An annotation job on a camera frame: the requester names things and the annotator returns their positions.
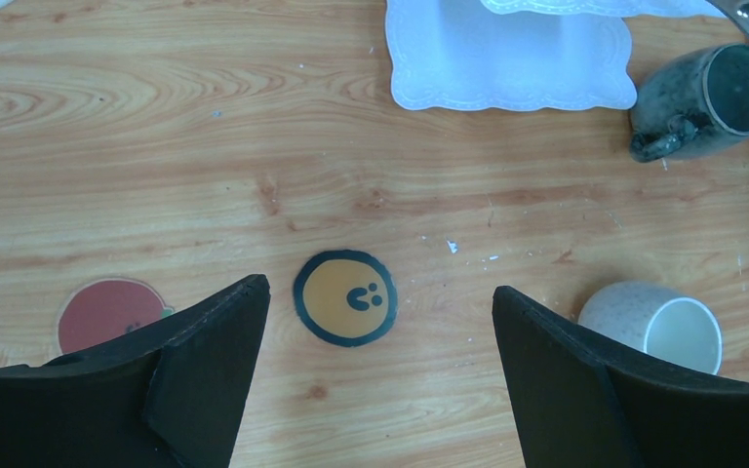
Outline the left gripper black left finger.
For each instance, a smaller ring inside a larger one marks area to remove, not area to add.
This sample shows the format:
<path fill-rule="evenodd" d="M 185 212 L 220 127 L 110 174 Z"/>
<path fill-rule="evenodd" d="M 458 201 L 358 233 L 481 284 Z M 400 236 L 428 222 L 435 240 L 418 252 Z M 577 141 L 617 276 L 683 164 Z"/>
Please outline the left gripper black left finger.
<path fill-rule="evenodd" d="M 153 324 L 0 368 L 0 467 L 225 467 L 270 303 L 252 274 Z"/>

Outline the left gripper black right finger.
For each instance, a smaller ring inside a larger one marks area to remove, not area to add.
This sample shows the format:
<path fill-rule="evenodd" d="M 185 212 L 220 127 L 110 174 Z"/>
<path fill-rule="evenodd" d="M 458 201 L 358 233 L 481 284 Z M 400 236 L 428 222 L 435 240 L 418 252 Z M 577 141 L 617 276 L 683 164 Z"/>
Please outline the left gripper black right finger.
<path fill-rule="evenodd" d="M 689 370 L 509 286 L 496 343 L 529 467 L 749 467 L 749 382 Z"/>

